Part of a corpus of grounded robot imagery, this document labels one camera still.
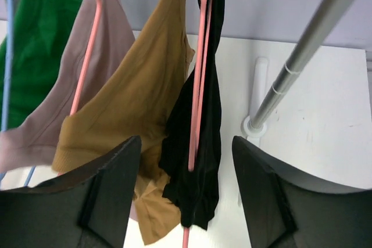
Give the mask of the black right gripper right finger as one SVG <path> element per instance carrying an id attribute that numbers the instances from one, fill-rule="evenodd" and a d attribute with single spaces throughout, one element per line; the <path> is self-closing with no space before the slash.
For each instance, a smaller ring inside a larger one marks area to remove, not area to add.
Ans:
<path id="1" fill-rule="evenodd" d="M 306 173 L 241 136 L 232 156 L 252 247 L 371 247 L 371 190 Z"/>

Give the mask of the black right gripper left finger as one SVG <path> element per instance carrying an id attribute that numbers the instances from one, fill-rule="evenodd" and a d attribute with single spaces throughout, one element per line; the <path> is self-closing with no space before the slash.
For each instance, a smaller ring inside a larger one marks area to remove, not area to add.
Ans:
<path id="1" fill-rule="evenodd" d="M 123 247 L 141 138 L 33 188 L 1 191 L 1 247 Z"/>

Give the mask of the black tank top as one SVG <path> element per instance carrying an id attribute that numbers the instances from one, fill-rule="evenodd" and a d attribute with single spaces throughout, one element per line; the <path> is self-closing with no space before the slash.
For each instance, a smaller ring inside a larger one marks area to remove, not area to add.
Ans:
<path id="1" fill-rule="evenodd" d="M 188 171 L 194 75 L 190 74 L 166 123 L 159 167 L 170 176 L 163 190 L 181 211 L 181 225 L 206 230 L 219 202 L 221 100 L 215 54 L 224 22 L 225 0 L 212 0 L 198 154 Z"/>

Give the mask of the brown tank top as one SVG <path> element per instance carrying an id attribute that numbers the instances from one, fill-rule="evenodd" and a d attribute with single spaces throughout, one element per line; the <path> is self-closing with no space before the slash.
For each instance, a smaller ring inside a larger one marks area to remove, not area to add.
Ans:
<path id="1" fill-rule="evenodd" d="M 185 0 L 160 0 L 119 67 L 77 113 L 66 117 L 52 169 L 71 171 L 127 138 L 142 141 L 133 201 L 142 240 L 157 242 L 180 223 L 162 196 L 169 176 L 159 167 L 165 126 L 194 50 L 185 32 Z"/>

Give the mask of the pink hanger of black top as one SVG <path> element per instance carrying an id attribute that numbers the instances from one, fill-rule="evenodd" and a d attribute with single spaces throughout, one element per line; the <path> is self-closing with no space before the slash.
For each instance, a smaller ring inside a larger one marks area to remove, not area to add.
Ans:
<path id="1" fill-rule="evenodd" d="M 192 97 L 191 131 L 189 139 L 188 171 L 194 171 L 198 154 L 202 118 L 203 93 L 206 73 L 206 55 L 209 45 L 210 18 L 213 0 L 201 0 L 198 47 L 194 72 Z"/>

